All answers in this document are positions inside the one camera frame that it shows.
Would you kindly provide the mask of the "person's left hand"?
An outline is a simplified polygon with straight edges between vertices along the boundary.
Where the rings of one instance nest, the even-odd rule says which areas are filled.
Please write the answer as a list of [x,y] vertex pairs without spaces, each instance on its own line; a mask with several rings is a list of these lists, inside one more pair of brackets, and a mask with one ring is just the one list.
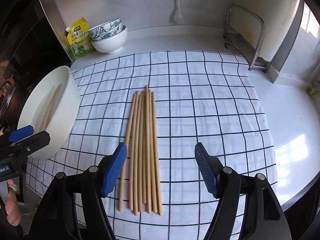
[[16,200],[16,192],[14,190],[14,181],[9,179],[7,181],[8,194],[5,204],[5,210],[7,213],[7,220],[12,226],[18,226],[21,222],[21,213],[18,209],[18,202]]

